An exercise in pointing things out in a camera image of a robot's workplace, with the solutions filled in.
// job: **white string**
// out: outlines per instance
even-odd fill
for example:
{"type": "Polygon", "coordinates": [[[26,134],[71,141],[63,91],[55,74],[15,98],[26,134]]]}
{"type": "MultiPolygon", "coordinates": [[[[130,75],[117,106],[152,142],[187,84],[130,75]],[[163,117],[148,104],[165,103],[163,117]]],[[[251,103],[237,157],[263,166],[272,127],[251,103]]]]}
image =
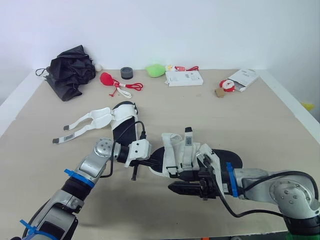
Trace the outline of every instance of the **white string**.
{"type": "Polygon", "coordinates": [[[116,88],[118,90],[119,93],[121,93],[125,98],[130,99],[132,98],[132,94],[130,92],[127,92],[125,90],[121,90],[120,87],[116,88]]]}

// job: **white ball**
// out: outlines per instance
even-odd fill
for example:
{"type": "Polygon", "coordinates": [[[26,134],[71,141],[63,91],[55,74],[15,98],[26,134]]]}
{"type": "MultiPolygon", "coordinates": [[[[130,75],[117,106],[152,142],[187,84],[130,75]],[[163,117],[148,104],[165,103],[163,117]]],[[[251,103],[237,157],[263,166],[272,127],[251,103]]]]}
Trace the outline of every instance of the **white ball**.
{"type": "Polygon", "coordinates": [[[100,64],[95,64],[94,69],[96,72],[101,72],[102,71],[102,66],[100,64]]]}

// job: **red pom-pom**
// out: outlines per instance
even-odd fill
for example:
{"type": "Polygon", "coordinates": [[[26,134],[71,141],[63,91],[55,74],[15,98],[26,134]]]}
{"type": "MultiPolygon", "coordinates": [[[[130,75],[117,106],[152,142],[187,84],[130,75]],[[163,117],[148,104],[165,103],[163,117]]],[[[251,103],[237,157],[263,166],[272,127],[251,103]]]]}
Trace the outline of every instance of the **red pom-pom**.
{"type": "Polygon", "coordinates": [[[106,86],[113,86],[115,81],[112,79],[112,76],[107,73],[107,72],[103,72],[100,76],[100,82],[103,84],[103,85],[106,85],[106,86]]]}

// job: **black umbrella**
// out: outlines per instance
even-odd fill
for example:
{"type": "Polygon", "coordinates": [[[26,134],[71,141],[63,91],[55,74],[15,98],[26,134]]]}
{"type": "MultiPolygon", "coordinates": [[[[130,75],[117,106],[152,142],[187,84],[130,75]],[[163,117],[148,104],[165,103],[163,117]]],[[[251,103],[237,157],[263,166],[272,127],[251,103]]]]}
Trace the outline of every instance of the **black umbrella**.
{"type": "Polygon", "coordinates": [[[62,101],[81,95],[79,85],[87,84],[96,76],[92,60],[82,45],[60,53],[46,70],[49,73],[46,81],[62,101]]]}

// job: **black cable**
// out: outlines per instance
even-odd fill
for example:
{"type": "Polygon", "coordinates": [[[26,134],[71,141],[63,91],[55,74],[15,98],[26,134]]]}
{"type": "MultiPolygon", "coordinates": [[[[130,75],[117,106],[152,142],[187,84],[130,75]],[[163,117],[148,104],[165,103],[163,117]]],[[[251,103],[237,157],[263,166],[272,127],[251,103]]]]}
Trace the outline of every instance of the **black cable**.
{"type": "Polygon", "coordinates": [[[111,150],[111,157],[110,157],[110,160],[111,160],[111,164],[110,164],[110,173],[108,175],[101,175],[100,178],[108,178],[108,177],[111,177],[113,171],[114,171],[114,153],[115,153],[115,146],[116,146],[116,142],[126,133],[126,131],[128,131],[129,128],[131,128],[132,126],[136,125],[136,124],[141,124],[142,126],[142,133],[141,133],[141,136],[144,136],[146,135],[146,131],[145,131],[145,125],[142,121],[135,121],[133,123],[131,123],[121,134],[120,136],[113,141],[113,145],[112,145],[112,150],[111,150]]]}
{"type": "Polygon", "coordinates": [[[281,213],[275,212],[275,211],[269,211],[269,210],[263,210],[263,209],[254,209],[254,210],[249,210],[249,211],[244,211],[241,212],[239,214],[236,214],[231,207],[229,206],[229,204],[227,203],[226,199],[224,198],[224,196],[222,195],[220,188],[218,186],[217,180],[216,180],[216,176],[214,174],[214,171],[212,170],[212,166],[208,161],[204,161],[203,162],[205,164],[205,166],[207,167],[210,175],[212,176],[212,183],[213,186],[217,189],[219,197],[223,203],[223,205],[225,206],[225,208],[228,210],[228,212],[234,216],[235,218],[241,218],[243,216],[249,215],[249,214],[256,214],[256,213],[264,213],[264,214],[272,214],[272,215],[276,215],[279,217],[283,217],[283,215],[281,213]]]}
{"type": "Polygon", "coordinates": [[[319,200],[319,191],[318,191],[318,187],[317,187],[317,183],[314,180],[314,178],[312,176],[310,176],[309,174],[303,172],[303,171],[283,171],[283,172],[278,172],[275,174],[272,174],[270,176],[266,176],[263,177],[253,183],[251,183],[249,186],[247,186],[246,188],[243,189],[243,191],[248,191],[250,189],[252,189],[253,187],[257,186],[258,184],[273,179],[273,178],[277,178],[277,177],[283,177],[283,176],[288,176],[288,175],[298,175],[298,176],[304,176],[306,178],[308,178],[312,185],[313,185],[313,190],[314,190],[314,198],[319,200]]]}
{"type": "Polygon", "coordinates": [[[44,74],[45,70],[47,70],[47,69],[46,68],[39,68],[39,69],[35,70],[35,75],[41,76],[42,74],[44,74]]]}
{"type": "MultiPolygon", "coordinates": [[[[28,222],[29,225],[32,224],[32,222],[35,220],[36,216],[41,212],[41,210],[45,207],[45,205],[49,202],[46,201],[45,204],[43,204],[39,209],[38,211],[35,212],[35,214],[33,214],[33,216],[31,217],[30,221],[28,222]]],[[[27,233],[28,233],[28,228],[25,228],[24,231],[23,231],[23,234],[22,234],[22,238],[24,238],[25,236],[27,236],[27,233]]]]}

